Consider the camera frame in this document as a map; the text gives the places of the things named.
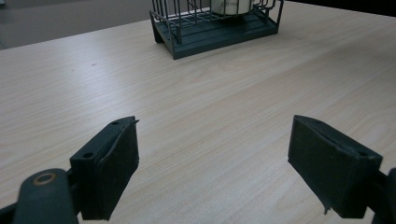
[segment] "metal base plate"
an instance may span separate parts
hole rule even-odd
[[[169,28],[164,22],[153,23],[158,43],[165,43],[174,59],[191,56],[212,49],[219,49],[255,38],[275,35],[278,26],[270,18],[265,19],[262,11],[255,11],[218,21],[201,21],[181,29],[181,43],[171,39]]]

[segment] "gray floor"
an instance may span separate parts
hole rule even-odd
[[[5,0],[0,49],[149,19],[149,0]]]

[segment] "screw hole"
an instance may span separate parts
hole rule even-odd
[[[33,184],[36,186],[46,185],[46,184],[52,182],[55,179],[55,177],[56,177],[56,174],[54,174],[54,173],[46,173],[46,174],[36,177],[33,180]]]
[[[367,153],[365,153],[365,152],[362,152],[362,151],[359,151],[358,153],[359,153],[359,155],[361,155],[361,156],[363,156],[363,157],[367,157],[367,156],[368,156],[368,154],[367,154]]]
[[[93,153],[88,152],[88,153],[85,153],[82,157],[85,158],[85,159],[89,159],[89,158],[91,158],[92,156],[93,156]]]

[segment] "wooden table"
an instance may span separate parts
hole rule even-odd
[[[110,223],[370,223],[323,215],[287,162],[290,130],[295,114],[325,121],[387,174],[395,40],[394,18],[287,2],[278,35],[176,61],[149,21],[2,50],[0,206],[135,115],[140,166]]]

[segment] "white cup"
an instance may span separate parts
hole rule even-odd
[[[214,13],[224,15],[236,15],[248,13],[253,7],[254,0],[212,0],[212,11]]]

